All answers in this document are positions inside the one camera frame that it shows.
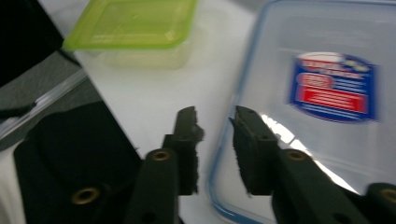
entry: blue label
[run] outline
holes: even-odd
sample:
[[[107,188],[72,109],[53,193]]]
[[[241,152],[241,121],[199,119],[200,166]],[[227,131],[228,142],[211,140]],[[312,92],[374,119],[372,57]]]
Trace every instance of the blue label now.
[[[320,119],[375,119],[375,67],[339,53],[302,54],[295,60],[290,103]]]

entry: green plastic container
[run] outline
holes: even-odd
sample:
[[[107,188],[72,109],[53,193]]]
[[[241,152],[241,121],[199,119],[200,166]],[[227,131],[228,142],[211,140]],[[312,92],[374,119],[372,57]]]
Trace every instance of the green plastic container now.
[[[91,0],[64,48],[95,51],[111,65],[179,67],[188,58],[196,3]]]

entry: red label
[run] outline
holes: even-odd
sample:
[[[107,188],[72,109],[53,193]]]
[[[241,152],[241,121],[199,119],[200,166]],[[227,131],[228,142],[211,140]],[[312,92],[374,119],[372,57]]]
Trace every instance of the red label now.
[[[320,88],[301,86],[298,90],[297,100],[313,105],[344,109],[359,113],[366,113],[366,95],[347,92],[326,90]]]
[[[301,73],[299,82],[302,86],[318,87],[330,89],[332,87],[332,77],[317,75],[313,73]]]

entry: plastic container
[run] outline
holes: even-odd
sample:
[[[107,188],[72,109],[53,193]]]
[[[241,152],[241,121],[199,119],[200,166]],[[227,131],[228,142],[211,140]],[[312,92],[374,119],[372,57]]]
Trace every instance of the plastic container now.
[[[249,107],[339,185],[396,184],[396,6],[276,1],[258,18],[234,106]],[[247,195],[225,120],[210,177],[214,208],[236,223],[276,223],[269,197]]]
[[[64,41],[109,65],[177,68],[190,55],[197,0],[91,0]]]

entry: white table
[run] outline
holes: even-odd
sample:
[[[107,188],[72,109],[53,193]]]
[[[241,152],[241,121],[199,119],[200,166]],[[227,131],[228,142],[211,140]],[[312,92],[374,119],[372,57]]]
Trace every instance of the white table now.
[[[87,0],[41,3],[67,35]],[[115,69],[89,54],[77,53],[91,82],[142,156],[159,148],[163,136],[173,132],[178,110],[195,105],[205,140],[197,148],[200,194],[180,200],[180,214],[188,224],[224,223],[205,195],[206,176],[263,4],[263,0],[201,0],[191,58],[177,70]]]

